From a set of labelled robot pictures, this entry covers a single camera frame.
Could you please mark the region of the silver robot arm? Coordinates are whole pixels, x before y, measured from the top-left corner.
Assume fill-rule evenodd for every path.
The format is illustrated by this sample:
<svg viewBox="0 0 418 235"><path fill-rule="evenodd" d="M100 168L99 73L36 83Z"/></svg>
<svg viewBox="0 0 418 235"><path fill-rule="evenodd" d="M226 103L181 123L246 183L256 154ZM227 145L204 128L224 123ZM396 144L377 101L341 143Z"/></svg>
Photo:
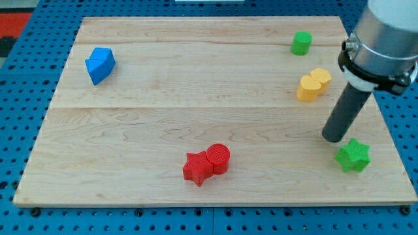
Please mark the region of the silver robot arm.
<svg viewBox="0 0 418 235"><path fill-rule="evenodd" d="M417 77L417 0L368 0L338 64L360 91L403 94Z"/></svg>

